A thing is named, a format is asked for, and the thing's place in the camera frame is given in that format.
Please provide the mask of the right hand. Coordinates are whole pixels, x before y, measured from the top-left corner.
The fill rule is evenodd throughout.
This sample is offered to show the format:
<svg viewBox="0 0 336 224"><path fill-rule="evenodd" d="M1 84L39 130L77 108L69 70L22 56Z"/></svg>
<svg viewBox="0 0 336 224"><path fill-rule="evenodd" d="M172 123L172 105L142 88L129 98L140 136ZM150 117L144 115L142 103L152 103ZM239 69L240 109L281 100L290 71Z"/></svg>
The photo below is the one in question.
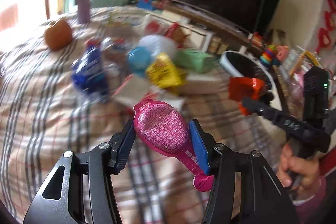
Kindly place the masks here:
<svg viewBox="0 0 336 224"><path fill-rule="evenodd" d="M280 162L278 166L277 176L284 187L292 185L292 179L288 175L291 170L302 176L300 185L297 188L297 194L315 194L320 187L320 171L318 158L314 157L310 160L305 160L293 155L293 151L286 143L282 148Z"/></svg>

